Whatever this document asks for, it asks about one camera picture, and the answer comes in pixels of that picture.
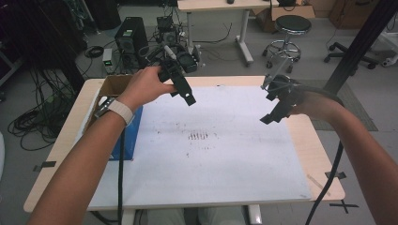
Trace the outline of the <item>black metal post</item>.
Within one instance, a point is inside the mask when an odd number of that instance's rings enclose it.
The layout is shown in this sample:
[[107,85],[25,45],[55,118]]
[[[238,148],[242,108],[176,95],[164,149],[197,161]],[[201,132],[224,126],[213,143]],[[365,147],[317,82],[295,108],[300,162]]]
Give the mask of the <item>black metal post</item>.
[[398,11],[398,0],[379,0],[358,34],[348,47],[347,52],[335,68],[324,90],[337,94],[347,79],[355,71],[360,59],[377,40],[383,29]]

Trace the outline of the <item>white table leg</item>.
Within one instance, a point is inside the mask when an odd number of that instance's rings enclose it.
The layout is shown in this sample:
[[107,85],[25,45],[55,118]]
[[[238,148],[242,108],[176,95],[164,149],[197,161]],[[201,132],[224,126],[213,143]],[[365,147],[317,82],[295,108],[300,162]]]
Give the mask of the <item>white table leg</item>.
[[260,206],[258,204],[251,204],[248,206],[249,221],[251,225],[262,225],[262,216]]

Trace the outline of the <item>brown wooden cabinet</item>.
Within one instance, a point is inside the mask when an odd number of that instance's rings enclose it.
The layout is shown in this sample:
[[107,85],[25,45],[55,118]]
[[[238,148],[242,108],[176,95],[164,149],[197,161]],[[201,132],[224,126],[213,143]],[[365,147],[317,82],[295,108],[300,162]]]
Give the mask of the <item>brown wooden cabinet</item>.
[[379,0],[336,0],[330,22],[338,29],[360,29]]

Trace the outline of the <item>person's right hand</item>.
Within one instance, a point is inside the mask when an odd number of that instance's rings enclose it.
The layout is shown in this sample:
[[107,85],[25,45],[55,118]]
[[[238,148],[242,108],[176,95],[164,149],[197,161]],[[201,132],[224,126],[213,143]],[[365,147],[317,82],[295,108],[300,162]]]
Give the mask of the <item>person's right hand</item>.
[[303,100],[289,114],[306,114],[311,118],[333,123],[343,113],[344,107],[338,102],[317,93],[305,92]]

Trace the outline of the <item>black computer tower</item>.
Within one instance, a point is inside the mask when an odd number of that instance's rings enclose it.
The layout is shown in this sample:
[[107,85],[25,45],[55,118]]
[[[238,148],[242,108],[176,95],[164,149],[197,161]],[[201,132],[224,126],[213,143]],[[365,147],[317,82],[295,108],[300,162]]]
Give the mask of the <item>black computer tower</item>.
[[115,42],[125,63],[145,66],[148,41],[142,17],[127,17],[115,35]]

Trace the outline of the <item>black tape cross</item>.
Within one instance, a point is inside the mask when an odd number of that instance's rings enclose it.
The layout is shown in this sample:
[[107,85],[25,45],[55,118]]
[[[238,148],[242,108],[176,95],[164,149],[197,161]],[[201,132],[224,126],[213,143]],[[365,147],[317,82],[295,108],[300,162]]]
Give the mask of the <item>black tape cross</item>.
[[346,214],[349,213],[350,208],[359,208],[358,205],[352,204],[352,203],[346,203],[344,200],[341,200],[340,202],[333,202],[329,205],[330,207],[342,207],[344,209],[344,212]]

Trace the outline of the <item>white table mat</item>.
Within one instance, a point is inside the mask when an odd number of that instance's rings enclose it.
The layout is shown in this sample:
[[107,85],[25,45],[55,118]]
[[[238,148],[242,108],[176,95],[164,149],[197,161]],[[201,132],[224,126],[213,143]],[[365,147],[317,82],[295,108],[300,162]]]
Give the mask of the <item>white table mat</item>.
[[164,95],[144,106],[133,159],[107,164],[92,209],[307,201],[312,194],[285,122],[257,86]]

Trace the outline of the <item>small grey power supply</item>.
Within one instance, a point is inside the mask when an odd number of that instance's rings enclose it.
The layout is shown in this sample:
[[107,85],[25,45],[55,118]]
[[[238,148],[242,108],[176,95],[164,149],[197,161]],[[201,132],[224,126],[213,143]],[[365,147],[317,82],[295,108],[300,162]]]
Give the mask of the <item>small grey power supply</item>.
[[106,48],[103,50],[102,64],[108,74],[112,74],[114,71],[114,60],[113,60],[113,50]]

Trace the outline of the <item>black round stool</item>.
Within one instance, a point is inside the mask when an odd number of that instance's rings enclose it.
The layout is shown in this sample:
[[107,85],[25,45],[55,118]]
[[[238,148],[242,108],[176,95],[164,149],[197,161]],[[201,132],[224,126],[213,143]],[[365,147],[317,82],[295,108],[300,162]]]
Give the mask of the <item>black round stool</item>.
[[299,15],[283,15],[275,21],[275,28],[284,34],[284,38],[273,40],[263,50],[262,55],[268,56],[266,68],[272,68],[273,58],[279,56],[289,61],[286,72],[291,73],[293,65],[301,58],[301,48],[291,41],[291,37],[307,34],[311,30],[312,24],[308,19]]

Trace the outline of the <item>person's left hand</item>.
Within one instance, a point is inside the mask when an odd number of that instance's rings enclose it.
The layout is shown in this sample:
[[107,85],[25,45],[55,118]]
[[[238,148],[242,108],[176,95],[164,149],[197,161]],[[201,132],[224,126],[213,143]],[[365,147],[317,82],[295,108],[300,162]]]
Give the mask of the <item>person's left hand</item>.
[[116,99],[135,111],[139,106],[153,101],[163,94],[176,91],[172,84],[160,81],[161,67],[145,67],[132,75],[126,89]]

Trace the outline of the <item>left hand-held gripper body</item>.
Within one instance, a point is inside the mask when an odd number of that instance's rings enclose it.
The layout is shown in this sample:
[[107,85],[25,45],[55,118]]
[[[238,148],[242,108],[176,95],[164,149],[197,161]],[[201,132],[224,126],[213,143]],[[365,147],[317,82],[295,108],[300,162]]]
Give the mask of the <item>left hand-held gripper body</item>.
[[164,53],[164,59],[160,62],[160,81],[170,80],[173,69],[179,70],[182,74],[196,71],[203,65],[200,49],[200,45],[193,47],[184,47],[180,44],[163,45],[161,51]]

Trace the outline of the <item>blue cardboard box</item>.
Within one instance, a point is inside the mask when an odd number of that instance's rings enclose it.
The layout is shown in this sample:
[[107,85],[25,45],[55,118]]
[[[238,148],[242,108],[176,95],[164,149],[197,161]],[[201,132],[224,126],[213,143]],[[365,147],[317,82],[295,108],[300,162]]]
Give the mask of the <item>blue cardboard box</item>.
[[[129,75],[112,75],[105,78],[101,88],[96,92],[90,105],[89,111],[82,124],[82,131],[78,135],[80,138],[85,131],[97,120],[97,113],[103,103],[109,98],[117,98],[127,87],[130,81]],[[141,123],[143,107],[138,108],[132,122],[125,128],[124,159],[132,160],[138,131]]]

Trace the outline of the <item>smartwatch with white band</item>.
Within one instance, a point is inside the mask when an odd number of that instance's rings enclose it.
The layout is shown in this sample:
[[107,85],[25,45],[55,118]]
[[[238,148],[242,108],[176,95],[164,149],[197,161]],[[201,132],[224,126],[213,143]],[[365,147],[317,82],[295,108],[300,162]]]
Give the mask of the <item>smartwatch with white band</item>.
[[102,97],[99,100],[99,108],[94,113],[94,116],[96,118],[100,118],[108,111],[117,113],[120,117],[124,119],[127,126],[134,119],[134,113],[128,106],[126,106],[122,102],[117,101],[114,97]]

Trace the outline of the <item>clear tape strip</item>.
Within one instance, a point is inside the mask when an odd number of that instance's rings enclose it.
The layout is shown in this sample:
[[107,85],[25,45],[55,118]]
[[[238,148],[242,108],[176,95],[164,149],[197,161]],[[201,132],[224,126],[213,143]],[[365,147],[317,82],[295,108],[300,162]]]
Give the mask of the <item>clear tape strip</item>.
[[[307,178],[314,183],[321,191],[324,190],[324,186],[322,186],[315,178],[313,178],[310,174],[307,174]],[[329,191],[326,189],[326,195],[331,196]]]

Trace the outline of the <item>brown cardboard box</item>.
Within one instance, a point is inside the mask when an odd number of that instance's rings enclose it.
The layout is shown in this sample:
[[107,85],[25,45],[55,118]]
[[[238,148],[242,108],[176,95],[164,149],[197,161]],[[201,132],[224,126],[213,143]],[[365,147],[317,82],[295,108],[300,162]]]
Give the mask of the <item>brown cardboard box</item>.
[[260,29],[266,33],[275,32],[275,21],[284,15],[299,15],[306,19],[315,17],[314,8],[311,5],[252,9],[251,14],[255,17]]

